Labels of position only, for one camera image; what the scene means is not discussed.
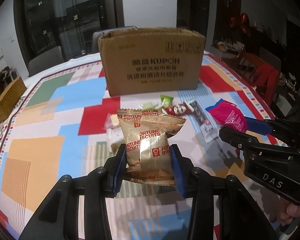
screw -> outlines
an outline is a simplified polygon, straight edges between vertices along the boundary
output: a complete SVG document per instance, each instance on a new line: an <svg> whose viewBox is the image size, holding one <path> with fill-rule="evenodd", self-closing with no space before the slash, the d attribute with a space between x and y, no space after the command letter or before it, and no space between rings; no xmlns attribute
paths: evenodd
<svg viewBox="0 0 300 240"><path fill-rule="evenodd" d="M105 171L106 171L106 168L103 166L97 168L97 173L101 174L101 173L104 173Z"/></svg>
<svg viewBox="0 0 300 240"><path fill-rule="evenodd" d="M195 174L198 174L201 172L201 169L199 167L194 167L194 168L192 168L192 172Z"/></svg>
<svg viewBox="0 0 300 240"><path fill-rule="evenodd" d="M71 176L70 175L63 175L61 177L61 179L62 179L63 182L67 182L69 179L71 179Z"/></svg>
<svg viewBox="0 0 300 240"><path fill-rule="evenodd" d="M229 181L236 181L237 177L234 176L234 175L232 175L232 174L230 174L230 175L228 175L228 179L229 179Z"/></svg>

pink snack packet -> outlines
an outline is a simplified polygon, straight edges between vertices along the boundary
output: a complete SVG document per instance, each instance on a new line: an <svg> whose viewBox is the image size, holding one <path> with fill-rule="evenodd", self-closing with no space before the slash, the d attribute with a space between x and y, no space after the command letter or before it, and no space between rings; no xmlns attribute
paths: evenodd
<svg viewBox="0 0 300 240"><path fill-rule="evenodd" d="M246 132L246 119L235 104L220 99L214 106L209 106L206 110L219 124L230 126L240 132Z"/></svg>

candy wrapper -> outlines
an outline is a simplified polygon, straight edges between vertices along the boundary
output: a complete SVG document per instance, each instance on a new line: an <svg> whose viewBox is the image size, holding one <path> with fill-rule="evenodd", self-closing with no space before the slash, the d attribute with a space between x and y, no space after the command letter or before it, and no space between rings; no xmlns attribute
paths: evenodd
<svg viewBox="0 0 300 240"><path fill-rule="evenodd" d="M186 119L155 111L119 109L118 119L127 147L124 179L152 185L174 184L168 138Z"/></svg>
<svg viewBox="0 0 300 240"><path fill-rule="evenodd" d="M185 114L192 114L194 112L194 109L187 102L183 102L174 106L163 108L162 112L174 116L183 116Z"/></svg>
<svg viewBox="0 0 300 240"><path fill-rule="evenodd" d="M161 107L162 108L170 107L172 105L173 97L166 96L166 95L160 95L160 99L161 99Z"/></svg>
<svg viewBox="0 0 300 240"><path fill-rule="evenodd" d="M205 114L204 110L200 107L198 102L196 100L191 100L188 102L188 104L194 110L194 117L197 119L200 125L200 131L206 143L209 143L215 138L217 138L219 135L218 129L211 124L207 115Z"/></svg>
<svg viewBox="0 0 300 240"><path fill-rule="evenodd" d="M138 109L147 111L158 110L159 108L160 105L157 101L146 102L138 106Z"/></svg>
<svg viewBox="0 0 300 240"><path fill-rule="evenodd" d="M246 132L246 119L235 104L220 99L214 106L209 106L206 110L219 124L230 126L240 132Z"/></svg>
<svg viewBox="0 0 300 240"><path fill-rule="evenodd" d="M104 129L106 130L108 151L114 152L124 143L124 137L116 114L108 114Z"/></svg>

patterned tablecloth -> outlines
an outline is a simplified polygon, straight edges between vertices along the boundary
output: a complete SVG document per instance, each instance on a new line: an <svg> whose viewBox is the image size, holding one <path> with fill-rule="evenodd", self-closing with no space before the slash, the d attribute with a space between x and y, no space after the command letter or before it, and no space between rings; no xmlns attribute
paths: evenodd
<svg viewBox="0 0 300 240"><path fill-rule="evenodd" d="M160 100L161 93L110 98L99 55L88 59L90 63L83 65L72 62L50 69L48 72L53 73L30 85L33 88L26 92L11 118L0 124L0 223L16 239L62 175L87 175L113 156L107 151L103 128L108 113ZM273 118L255 91L216 60L204 56L196 90L164 94L173 96L174 103L196 98L202 108L223 98L235 103L245 116ZM212 175L236 175L272 225L278 227L275 217L279 197L244 176L243 157L237 158L233 147L218 139L205 143L194 117L188 115L186 119L169 143L177 143L194 166ZM260 142L279 143L271 136L251 134ZM171 237L176 233L185 239L191 201L182 199L174 187L124 181L117 197L106 200L113 239L162 239L168 232ZM217 205L214 224L218 239ZM83 197L79 203L79 237L84 239Z"/></svg>

cardboard box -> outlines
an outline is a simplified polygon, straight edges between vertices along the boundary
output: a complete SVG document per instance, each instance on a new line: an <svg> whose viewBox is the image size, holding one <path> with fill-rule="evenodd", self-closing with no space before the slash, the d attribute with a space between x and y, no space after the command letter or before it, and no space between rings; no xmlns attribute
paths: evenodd
<svg viewBox="0 0 300 240"><path fill-rule="evenodd" d="M7 120L26 89L21 77L17 77L4 89L0 95L0 123Z"/></svg>
<svg viewBox="0 0 300 240"><path fill-rule="evenodd" d="M117 30L98 45L111 96L195 89L206 38L179 28Z"/></svg>

